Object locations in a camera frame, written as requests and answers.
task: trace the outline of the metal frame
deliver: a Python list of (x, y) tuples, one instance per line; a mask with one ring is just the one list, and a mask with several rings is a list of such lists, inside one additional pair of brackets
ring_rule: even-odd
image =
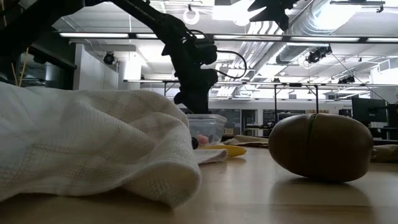
[[(178, 80), (123, 80), (123, 82), (131, 82), (131, 83), (180, 83)], [(274, 82), (241, 82), (241, 81), (231, 81), (231, 82), (222, 82), (221, 84), (225, 85), (282, 85), (289, 87), (303, 87), (303, 86), (334, 86), (334, 87), (398, 87), (393, 84), (337, 84), (337, 83), (274, 83)]]
[[(139, 40), (158, 40), (153, 33), (133, 33), (133, 32), (59, 32), (59, 34), (127, 34), (126, 37), (68, 37), (69, 39), (139, 39)], [(245, 41), (245, 42), (284, 42), (284, 43), (312, 43), (312, 44), (398, 44), (398, 37), (379, 37), (379, 36), (324, 36), (324, 35), (270, 35), (270, 34), (206, 34), (209, 39), (215, 41)]]
[[(275, 101), (275, 106), (274, 106), (274, 113), (275, 113), (275, 123), (278, 122), (278, 114), (277, 114), (277, 104), (278, 104), (278, 100), (277, 100), (277, 95), (278, 93), (283, 90), (283, 88), (281, 88), (279, 91), (277, 91), (278, 84), (274, 85), (274, 101)], [(307, 86), (308, 89), (315, 95), (315, 103), (317, 104), (317, 114), (319, 113), (319, 97), (318, 97), (318, 85), (314, 85), (315, 87), (315, 92), (313, 92), (309, 86)]]

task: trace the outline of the brown egg-shaped object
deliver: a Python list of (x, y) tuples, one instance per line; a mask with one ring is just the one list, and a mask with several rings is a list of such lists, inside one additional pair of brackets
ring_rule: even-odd
[(278, 122), (269, 136), (272, 158), (294, 174), (327, 182), (368, 171), (373, 137), (360, 122), (333, 114), (302, 114)]

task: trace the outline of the pipe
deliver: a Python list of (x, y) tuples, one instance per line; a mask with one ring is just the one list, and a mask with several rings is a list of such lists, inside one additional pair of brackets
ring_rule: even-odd
[[(250, 27), (249, 27), (249, 30), (248, 30), (248, 34), (253, 34), (254, 25), (255, 25), (254, 22), (251, 22), (251, 23), (250, 23)], [(249, 47), (249, 44), (250, 44), (250, 42), (243, 42), (243, 43), (242, 43), (242, 46), (241, 46), (241, 48), (240, 48), (240, 50), (239, 50), (239, 54), (244, 55), (243, 52), (246, 51), (246, 49)], [(235, 67), (236, 64), (237, 64), (240, 60), (241, 60), (240, 57), (235, 57), (234, 62), (232, 63), (232, 66)]]
[[(279, 26), (271, 21), (271, 29), (268, 31), (268, 34), (278, 34), (280, 32)], [(262, 42), (261, 46), (259, 48), (259, 53), (256, 54), (256, 57), (253, 58), (249, 63), (249, 67), (254, 67), (260, 59), (266, 54), (266, 52), (270, 49), (272, 46), (271, 42)]]
[[(258, 34), (260, 34), (260, 35), (268, 34), (268, 32), (271, 30), (271, 28), (272, 28), (272, 22), (271, 21), (262, 22), (262, 28), (261, 28), (261, 30), (259, 31)], [(252, 61), (252, 58), (254, 58), (254, 56), (259, 53), (259, 48), (262, 46), (262, 44), (265, 44), (265, 43), (263, 43), (263, 42), (253, 42), (253, 43), (251, 43), (251, 47), (250, 47), (250, 50), (249, 50), (249, 56), (246, 57), (246, 62), (248, 63), (248, 66), (250, 65), (250, 61)], [(241, 68), (244, 67), (243, 61), (239, 64), (239, 66)]]
[[(285, 35), (329, 35), (345, 24), (360, 8), (360, 6), (331, 5), (330, 0), (314, 1), (297, 21), (285, 31)], [(291, 63), (310, 49), (309, 46), (274, 44), (257, 65), (256, 70), (269, 63), (271, 59), (275, 59), (277, 63)]]
[[(257, 34), (260, 31), (261, 27), (262, 27), (262, 22), (255, 22), (253, 27), (254, 27), (253, 34)], [(253, 46), (252, 43), (248, 43), (245, 46), (246, 47), (243, 49), (243, 52), (241, 53), (241, 55), (250, 54), (251, 51), (252, 51), (252, 46)], [(237, 60), (237, 62), (236, 62), (234, 67), (235, 68), (239, 67), (240, 63), (243, 63), (243, 61), (242, 61), (242, 59), (240, 57), (238, 57), (238, 60)]]

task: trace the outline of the table surface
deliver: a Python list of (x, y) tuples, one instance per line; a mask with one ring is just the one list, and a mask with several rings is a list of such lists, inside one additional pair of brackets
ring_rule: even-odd
[(279, 167), (267, 149), (248, 148), (201, 170), (199, 193), (175, 210), (122, 190), (18, 195), (0, 203), (0, 223), (398, 223), (398, 165), (373, 164), (359, 180), (321, 184)]

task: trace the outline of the clear plastic box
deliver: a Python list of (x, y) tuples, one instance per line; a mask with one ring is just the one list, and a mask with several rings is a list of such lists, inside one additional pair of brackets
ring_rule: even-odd
[[(217, 114), (187, 114), (191, 137), (197, 138), (199, 147), (218, 144), (224, 135), (224, 125), (227, 119)], [(203, 136), (208, 138), (204, 144)]]

